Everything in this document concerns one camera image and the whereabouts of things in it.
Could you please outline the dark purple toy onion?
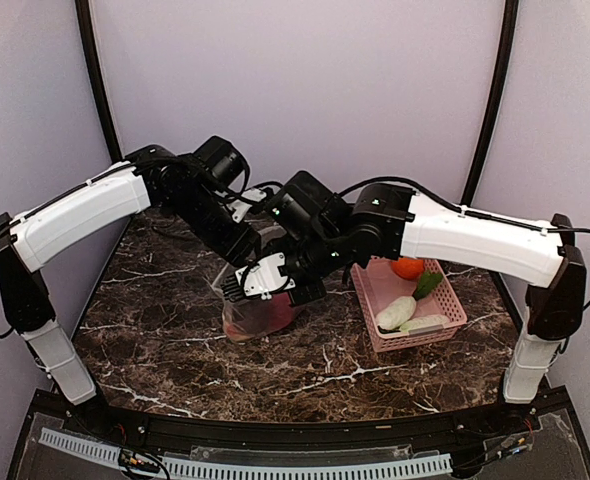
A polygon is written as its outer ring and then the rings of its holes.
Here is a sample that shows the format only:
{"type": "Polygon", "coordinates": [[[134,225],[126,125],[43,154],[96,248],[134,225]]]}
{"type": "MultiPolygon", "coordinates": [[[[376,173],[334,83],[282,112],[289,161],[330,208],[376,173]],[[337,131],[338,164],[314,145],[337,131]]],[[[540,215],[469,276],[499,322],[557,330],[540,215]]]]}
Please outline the dark purple toy onion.
{"type": "Polygon", "coordinates": [[[265,323],[263,331],[267,334],[289,326],[301,311],[300,307],[291,304],[288,294],[276,295],[269,301],[262,301],[260,307],[261,318],[265,323]]]}

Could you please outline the clear zip top bag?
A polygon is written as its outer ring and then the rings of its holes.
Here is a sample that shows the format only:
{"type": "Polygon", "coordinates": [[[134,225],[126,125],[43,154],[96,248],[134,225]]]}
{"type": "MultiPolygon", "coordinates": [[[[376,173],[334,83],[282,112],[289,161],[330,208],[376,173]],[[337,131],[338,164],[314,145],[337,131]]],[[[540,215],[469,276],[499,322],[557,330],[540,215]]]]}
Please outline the clear zip top bag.
{"type": "MultiPolygon", "coordinates": [[[[263,331],[265,325],[261,318],[261,302],[262,300],[241,300],[239,302],[230,302],[224,298],[222,285],[225,279],[235,271],[234,267],[226,264],[215,277],[215,280],[211,284],[211,289],[217,295],[217,297],[223,301],[222,307],[222,321],[223,321],[223,333],[225,324],[237,324],[248,334],[248,338],[244,341],[238,342],[243,343],[256,338],[261,338],[270,334],[263,331]]],[[[301,311],[297,317],[299,317],[304,311],[303,306],[298,306],[301,311]]]]}

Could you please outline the red toy pomegranate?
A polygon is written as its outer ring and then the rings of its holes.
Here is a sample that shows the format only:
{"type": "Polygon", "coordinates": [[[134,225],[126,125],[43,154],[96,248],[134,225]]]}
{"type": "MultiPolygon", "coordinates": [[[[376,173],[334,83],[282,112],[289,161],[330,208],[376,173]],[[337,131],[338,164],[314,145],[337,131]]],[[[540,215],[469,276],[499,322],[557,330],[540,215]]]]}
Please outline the red toy pomegranate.
{"type": "Polygon", "coordinates": [[[241,342],[248,338],[248,334],[237,324],[225,324],[225,335],[232,341],[241,342]]]}

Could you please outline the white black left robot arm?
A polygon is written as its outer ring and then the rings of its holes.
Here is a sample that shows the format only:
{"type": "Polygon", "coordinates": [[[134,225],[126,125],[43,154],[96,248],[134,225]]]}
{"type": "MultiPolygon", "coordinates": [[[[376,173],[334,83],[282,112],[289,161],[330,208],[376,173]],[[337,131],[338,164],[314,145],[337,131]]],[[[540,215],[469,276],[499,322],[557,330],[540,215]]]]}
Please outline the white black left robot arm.
{"type": "Polygon", "coordinates": [[[115,412],[56,319],[41,275],[55,256],[104,227],[151,206],[166,208],[229,264],[242,266],[259,247],[246,213],[266,198],[258,188],[231,189],[250,168],[217,136],[194,153],[149,145],[71,190],[14,217],[0,216],[0,296],[7,323],[37,355],[76,417],[95,436],[116,427],[115,412]]]}

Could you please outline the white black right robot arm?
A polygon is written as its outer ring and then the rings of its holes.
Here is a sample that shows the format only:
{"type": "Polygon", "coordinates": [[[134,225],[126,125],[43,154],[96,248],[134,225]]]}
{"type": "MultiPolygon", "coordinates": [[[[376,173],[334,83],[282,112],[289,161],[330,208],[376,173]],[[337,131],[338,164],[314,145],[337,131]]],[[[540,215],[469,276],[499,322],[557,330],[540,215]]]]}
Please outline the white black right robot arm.
{"type": "Polygon", "coordinates": [[[374,257],[443,260],[527,282],[527,322],[502,398],[485,413],[496,434],[522,420],[523,404],[535,398],[555,351],[581,325],[587,270],[563,215],[550,222],[496,216],[382,182],[362,188],[354,204],[291,182],[268,202],[267,212],[286,231],[285,241],[226,278],[223,295],[231,302],[287,292],[292,304],[305,304],[324,296],[328,275],[366,267],[374,257]]]}

